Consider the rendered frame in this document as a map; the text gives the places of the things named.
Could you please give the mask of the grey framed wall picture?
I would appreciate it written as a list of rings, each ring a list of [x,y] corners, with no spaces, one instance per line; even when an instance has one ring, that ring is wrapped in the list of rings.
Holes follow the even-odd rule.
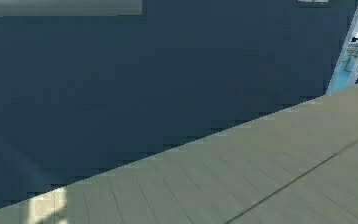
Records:
[[[143,0],[0,0],[4,16],[141,15]]]

